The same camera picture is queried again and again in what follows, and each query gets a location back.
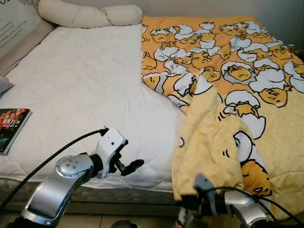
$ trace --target floor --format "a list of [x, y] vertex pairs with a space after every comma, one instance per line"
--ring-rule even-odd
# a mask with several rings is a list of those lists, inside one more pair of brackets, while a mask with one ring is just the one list
[[[0, 228], [5, 228], [9, 222], [18, 217], [18, 213], [5, 213], [0, 216]], [[58, 228], [110, 228], [118, 220], [129, 219], [137, 224], [138, 228], [172, 228], [174, 217], [135, 217], [135, 216], [106, 216], [106, 215], [64, 215]]]

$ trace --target pillow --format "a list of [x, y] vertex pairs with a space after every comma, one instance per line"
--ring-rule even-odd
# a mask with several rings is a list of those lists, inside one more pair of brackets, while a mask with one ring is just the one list
[[110, 25], [135, 25], [143, 18], [142, 10], [135, 5], [111, 6], [97, 9], [78, 6], [61, 0], [40, 0], [39, 15], [53, 23], [72, 28], [96, 28]]
[[7, 78], [0, 76], [0, 94], [12, 88], [13, 86], [14, 84], [10, 83]]
[[4, 2], [0, 7], [0, 76], [5, 76], [54, 29], [38, 15], [36, 0]]

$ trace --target sheet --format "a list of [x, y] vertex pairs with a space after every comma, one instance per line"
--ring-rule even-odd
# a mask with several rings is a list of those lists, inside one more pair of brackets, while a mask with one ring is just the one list
[[[119, 130], [129, 144], [122, 162], [144, 159], [135, 173], [92, 179], [86, 187], [132, 187], [171, 191], [171, 163], [184, 114], [142, 84], [141, 25], [51, 32], [7, 77], [15, 84], [0, 108], [33, 111], [7, 156], [0, 177], [22, 180], [73, 139], [104, 125]], [[73, 145], [38, 172], [41, 181], [65, 155], [95, 149], [95, 135]]]
[[[198, 173], [304, 210], [304, 64], [252, 17], [144, 17], [142, 80], [186, 115], [173, 192]], [[286, 215], [277, 208], [278, 219]]]

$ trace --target yellow cloth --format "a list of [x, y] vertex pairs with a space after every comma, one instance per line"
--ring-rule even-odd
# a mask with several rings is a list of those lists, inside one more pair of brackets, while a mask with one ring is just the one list
[[195, 194], [203, 173], [215, 187], [303, 211], [303, 62], [248, 16], [145, 16], [142, 24], [142, 80], [187, 115], [172, 163], [174, 198]]

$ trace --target white mattress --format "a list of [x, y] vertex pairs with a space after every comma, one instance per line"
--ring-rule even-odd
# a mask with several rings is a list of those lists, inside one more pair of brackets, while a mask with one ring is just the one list
[[[22, 180], [48, 156], [87, 132], [119, 130], [129, 144], [122, 162], [144, 159], [137, 172], [86, 187], [171, 191], [171, 157], [184, 114], [141, 82], [141, 25], [57, 28], [7, 77], [15, 84], [0, 108], [25, 107], [33, 114], [7, 156], [0, 177]], [[100, 136], [73, 145], [31, 179], [41, 181], [65, 155], [91, 153]]]

